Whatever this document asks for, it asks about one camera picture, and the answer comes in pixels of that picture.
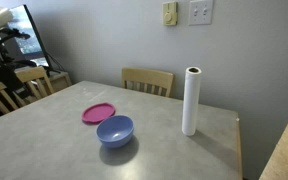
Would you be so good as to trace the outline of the blue plastic bowl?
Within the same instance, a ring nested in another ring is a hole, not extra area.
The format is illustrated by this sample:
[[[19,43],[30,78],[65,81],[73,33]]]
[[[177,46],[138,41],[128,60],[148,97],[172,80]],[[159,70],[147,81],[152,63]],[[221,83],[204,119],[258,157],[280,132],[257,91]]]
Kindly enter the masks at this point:
[[[102,121],[96,130],[96,136],[103,146],[119,148],[126,145],[132,138],[134,123],[131,118],[116,115]]]

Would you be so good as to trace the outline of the wooden chair at far side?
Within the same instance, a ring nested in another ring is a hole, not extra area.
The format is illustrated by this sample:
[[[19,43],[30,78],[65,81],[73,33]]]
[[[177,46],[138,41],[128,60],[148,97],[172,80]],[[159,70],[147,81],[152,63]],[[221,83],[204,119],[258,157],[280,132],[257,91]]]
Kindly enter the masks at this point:
[[[122,87],[169,97],[175,75],[170,72],[143,68],[123,68]]]

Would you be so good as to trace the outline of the beige wall thermostat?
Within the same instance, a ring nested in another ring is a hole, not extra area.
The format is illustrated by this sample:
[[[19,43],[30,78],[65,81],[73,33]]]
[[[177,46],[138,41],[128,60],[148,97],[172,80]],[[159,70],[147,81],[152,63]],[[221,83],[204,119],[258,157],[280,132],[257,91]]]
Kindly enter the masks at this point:
[[[165,2],[163,7],[163,24],[165,26],[175,26],[177,24],[177,3]]]

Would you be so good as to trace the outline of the white double light switch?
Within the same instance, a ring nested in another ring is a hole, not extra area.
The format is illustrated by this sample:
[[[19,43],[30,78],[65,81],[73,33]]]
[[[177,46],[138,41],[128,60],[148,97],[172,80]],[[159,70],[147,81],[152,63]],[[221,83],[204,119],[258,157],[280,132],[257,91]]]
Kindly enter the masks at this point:
[[[194,0],[189,3],[189,25],[209,25],[212,22],[213,0]]]

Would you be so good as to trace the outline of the wooden chair at left side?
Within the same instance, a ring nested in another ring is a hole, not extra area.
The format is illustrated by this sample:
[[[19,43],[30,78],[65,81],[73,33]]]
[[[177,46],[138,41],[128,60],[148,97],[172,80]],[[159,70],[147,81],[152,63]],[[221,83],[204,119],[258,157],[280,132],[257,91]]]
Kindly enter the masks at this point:
[[[0,111],[7,114],[54,93],[43,67],[33,67],[0,77]]]

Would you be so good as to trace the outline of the black computer monitor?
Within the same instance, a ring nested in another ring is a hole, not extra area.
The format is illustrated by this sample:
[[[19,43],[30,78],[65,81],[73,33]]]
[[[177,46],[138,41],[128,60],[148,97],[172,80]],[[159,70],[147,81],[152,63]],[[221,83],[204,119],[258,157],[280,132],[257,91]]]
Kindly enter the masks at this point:
[[[12,38],[5,42],[5,47],[12,58],[16,60],[33,61],[37,66],[51,68],[44,44],[41,40],[33,17],[25,4],[10,8],[13,19],[8,22],[10,29],[18,29],[29,38]]]

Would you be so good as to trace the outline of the pink plastic plate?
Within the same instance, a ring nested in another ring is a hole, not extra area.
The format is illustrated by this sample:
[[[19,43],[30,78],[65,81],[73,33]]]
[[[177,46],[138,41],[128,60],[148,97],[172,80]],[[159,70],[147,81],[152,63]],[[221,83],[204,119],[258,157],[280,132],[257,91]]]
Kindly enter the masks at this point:
[[[84,123],[100,123],[115,114],[115,107],[110,103],[98,103],[85,109],[82,113]]]

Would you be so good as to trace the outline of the wooden chair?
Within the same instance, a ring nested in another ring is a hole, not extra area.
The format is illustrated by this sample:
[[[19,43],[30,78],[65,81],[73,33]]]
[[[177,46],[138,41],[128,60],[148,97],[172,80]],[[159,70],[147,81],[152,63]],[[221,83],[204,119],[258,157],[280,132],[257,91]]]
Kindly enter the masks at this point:
[[[43,67],[33,67],[0,77],[0,111],[7,114],[54,93]]]
[[[170,72],[143,68],[123,68],[122,87],[169,97],[175,75]]]

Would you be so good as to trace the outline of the white paper towel roll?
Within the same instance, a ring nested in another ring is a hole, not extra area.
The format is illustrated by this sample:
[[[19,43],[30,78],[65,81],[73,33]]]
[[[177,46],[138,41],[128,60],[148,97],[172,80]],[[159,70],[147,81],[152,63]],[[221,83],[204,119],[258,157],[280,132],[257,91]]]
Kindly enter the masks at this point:
[[[186,69],[182,117],[182,132],[186,136],[192,136],[196,131],[201,74],[198,67]]]

